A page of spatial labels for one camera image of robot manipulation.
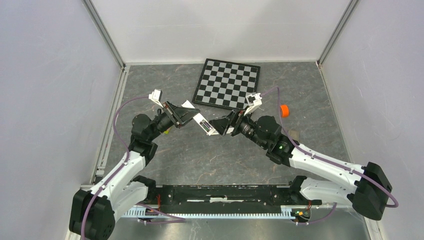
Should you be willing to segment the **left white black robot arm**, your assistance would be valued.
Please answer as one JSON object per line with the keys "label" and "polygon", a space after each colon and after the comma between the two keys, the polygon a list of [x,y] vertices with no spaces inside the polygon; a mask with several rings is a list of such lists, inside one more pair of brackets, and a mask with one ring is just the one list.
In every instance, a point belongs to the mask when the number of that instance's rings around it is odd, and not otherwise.
{"label": "left white black robot arm", "polygon": [[88,190],[79,189],[73,196],[69,231],[86,240],[107,240],[116,223],[134,205],[153,203],[157,190],[150,179],[136,176],[153,159],[154,139],[172,126],[181,128],[201,111],[197,108],[164,103],[154,118],[138,114],[132,120],[130,144],[118,164]]}

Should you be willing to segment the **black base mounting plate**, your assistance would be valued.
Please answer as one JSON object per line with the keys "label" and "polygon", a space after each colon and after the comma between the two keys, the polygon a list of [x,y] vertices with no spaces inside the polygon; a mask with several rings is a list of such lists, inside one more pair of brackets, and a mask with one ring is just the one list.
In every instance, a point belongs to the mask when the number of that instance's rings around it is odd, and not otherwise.
{"label": "black base mounting plate", "polygon": [[277,214],[281,206],[322,205],[290,185],[162,185],[141,201],[167,214]]}

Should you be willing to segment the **aluminium frame rail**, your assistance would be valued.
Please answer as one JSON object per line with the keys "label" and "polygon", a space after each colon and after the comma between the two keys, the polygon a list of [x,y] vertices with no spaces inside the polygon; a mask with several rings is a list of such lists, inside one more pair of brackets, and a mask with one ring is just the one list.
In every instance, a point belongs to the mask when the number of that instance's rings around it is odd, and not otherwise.
{"label": "aluminium frame rail", "polygon": [[90,200],[90,197],[72,200],[68,229],[87,240],[108,240],[114,233],[117,222],[124,215],[118,216],[118,211],[112,208],[109,200],[98,197],[89,208],[86,220],[83,222]]}

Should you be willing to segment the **beige remote control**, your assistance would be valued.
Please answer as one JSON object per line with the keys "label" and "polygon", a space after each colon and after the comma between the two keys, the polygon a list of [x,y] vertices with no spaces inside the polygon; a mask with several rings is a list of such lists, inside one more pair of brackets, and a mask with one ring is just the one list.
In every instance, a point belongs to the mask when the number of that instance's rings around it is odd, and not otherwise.
{"label": "beige remote control", "polygon": [[294,141],[299,141],[300,138],[300,133],[297,130],[294,129],[290,129],[288,131],[288,134],[290,135],[290,137],[294,140]]}

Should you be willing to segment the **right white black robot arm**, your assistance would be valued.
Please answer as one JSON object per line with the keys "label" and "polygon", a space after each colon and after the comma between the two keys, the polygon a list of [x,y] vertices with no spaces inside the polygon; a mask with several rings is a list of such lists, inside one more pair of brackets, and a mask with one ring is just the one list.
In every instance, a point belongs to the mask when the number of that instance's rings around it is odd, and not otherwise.
{"label": "right white black robot arm", "polygon": [[392,197],[392,185],[378,164],[363,166],[316,152],[283,133],[282,126],[270,115],[252,120],[242,110],[209,122],[225,136],[242,134],[266,151],[277,165],[308,171],[324,180],[297,177],[289,189],[289,199],[295,204],[306,200],[345,204],[362,216],[379,221]]}

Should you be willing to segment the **white rectangular bar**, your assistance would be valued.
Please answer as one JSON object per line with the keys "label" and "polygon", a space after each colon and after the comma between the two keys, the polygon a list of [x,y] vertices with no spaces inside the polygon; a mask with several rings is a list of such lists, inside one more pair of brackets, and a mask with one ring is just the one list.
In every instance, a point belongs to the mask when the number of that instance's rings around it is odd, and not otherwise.
{"label": "white rectangular bar", "polygon": [[[194,109],[193,104],[186,100],[181,104],[184,108]],[[208,122],[208,120],[199,112],[194,117],[193,120],[206,132],[208,136],[218,135],[219,132]]]}

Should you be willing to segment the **black white chessboard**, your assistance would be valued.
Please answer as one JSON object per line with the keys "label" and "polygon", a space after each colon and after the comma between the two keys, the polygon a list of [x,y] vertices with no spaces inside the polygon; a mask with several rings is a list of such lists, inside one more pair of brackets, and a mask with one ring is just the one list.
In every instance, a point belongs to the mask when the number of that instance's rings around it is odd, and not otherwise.
{"label": "black white chessboard", "polygon": [[246,96],[257,91],[261,67],[207,58],[192,103],[220,109],[244,109]]}

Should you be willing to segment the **orange tape roll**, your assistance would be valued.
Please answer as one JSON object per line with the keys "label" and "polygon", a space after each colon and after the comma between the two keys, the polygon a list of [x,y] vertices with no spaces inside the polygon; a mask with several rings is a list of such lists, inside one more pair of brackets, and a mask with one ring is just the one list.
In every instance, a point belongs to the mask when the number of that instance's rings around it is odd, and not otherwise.
{"label": "orange tape roll", "polygon": [[289,107],[286,104],[281,104],[279,106],[280,111],[281,111],[281,117],[282,118],[287,118],[290,115],[290,110]]}

